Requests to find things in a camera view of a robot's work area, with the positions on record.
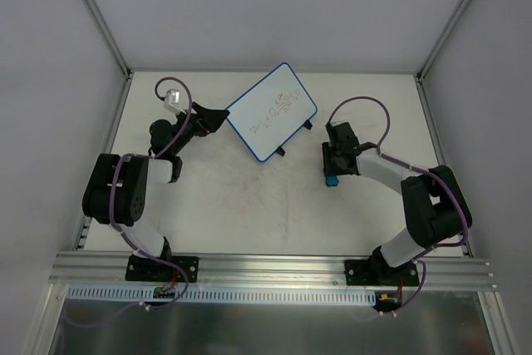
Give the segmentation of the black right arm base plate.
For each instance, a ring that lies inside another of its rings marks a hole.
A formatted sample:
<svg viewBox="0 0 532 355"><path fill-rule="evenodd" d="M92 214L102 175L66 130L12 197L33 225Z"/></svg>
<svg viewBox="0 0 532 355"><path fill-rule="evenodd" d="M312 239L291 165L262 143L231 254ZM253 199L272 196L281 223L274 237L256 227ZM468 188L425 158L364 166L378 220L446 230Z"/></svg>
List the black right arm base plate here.
<svg viewBox="0 0 532 355"><path fill-rule="evenodd" d="M414 263L398 268L372 264L369 259L346 259L343 262L347 286L417 287L421 282Z"/></svg>

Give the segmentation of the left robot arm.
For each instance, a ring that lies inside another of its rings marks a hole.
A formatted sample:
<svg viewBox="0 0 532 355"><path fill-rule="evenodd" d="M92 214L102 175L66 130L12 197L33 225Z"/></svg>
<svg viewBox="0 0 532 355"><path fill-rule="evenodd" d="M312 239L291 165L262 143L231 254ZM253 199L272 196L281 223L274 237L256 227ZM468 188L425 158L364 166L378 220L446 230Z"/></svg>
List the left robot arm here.
<svg viewBox="0 0 532 355"><path fill-rule="evenodd" d="M109 225L130 245L133 256L145 259L145 271L156 280L173 273L168 239L141 220L149 184L174 184L183 161L179 152L195 137L215 133L230 111L209 109L196 102L191 112L179 110L175 122L159 119L149 128L148 155L101 153L82 198L82 212Z"/></svg>

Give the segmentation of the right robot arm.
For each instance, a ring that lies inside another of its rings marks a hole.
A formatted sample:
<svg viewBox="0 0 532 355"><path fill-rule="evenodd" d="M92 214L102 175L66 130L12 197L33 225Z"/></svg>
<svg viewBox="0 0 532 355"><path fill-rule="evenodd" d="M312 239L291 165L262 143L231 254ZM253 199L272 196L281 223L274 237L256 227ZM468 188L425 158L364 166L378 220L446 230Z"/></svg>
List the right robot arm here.
<svg viewBox="0 0 532 355"><path fill-rule="evenodd" d="M413 261L472 226L472 216L452 170L445 165L424 170L361 143L347 122L326 124L322 143L323 173L329 187L339 177L356 175L385 185L401 196L406 227L373 250L353 272L364 283L393 284Z"/></svg>

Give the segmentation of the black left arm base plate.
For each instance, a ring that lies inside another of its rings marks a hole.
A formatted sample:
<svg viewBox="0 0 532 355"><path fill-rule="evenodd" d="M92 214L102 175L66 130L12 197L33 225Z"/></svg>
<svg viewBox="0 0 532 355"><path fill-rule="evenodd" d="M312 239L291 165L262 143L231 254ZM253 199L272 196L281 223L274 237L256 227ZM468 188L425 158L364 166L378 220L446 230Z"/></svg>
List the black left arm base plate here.
<svg viewBox="0 0 532 355"><path fill-rule="evenodd" d="M171 257L171 263L177 264L185 272L190 283L196 283L200 269L200 258L195 256ZM131 282L168 283L176 270L150 259L131 255L128 258L125 280Z"/></svg>

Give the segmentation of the blue black whiteboard eraser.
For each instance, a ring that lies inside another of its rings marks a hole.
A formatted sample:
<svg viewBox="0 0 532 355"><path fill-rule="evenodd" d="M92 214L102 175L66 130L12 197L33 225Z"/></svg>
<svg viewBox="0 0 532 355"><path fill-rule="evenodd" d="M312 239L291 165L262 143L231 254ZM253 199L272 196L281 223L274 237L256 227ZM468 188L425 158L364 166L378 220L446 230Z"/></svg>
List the blue black whiteboard eraser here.
<svg viewBox="0 0 532 355"><path fill-rule="evenodd" d="M327 175L325 184L327 187L336 187L339 184L339 179L335 175Z"/></svg>

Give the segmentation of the blue framed whiteboard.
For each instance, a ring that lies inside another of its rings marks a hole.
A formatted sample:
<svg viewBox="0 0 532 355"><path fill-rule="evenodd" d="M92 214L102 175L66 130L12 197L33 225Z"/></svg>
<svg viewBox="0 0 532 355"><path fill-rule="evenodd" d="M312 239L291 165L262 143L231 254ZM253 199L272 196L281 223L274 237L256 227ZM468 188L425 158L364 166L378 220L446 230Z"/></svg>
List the blue framed whiteboard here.
<svg viewBox="0 0 532 355"><path fill-rule="evenodd" d="M227 106L228 123L264 163L317 114L318 106L283 62Z"/></svg>

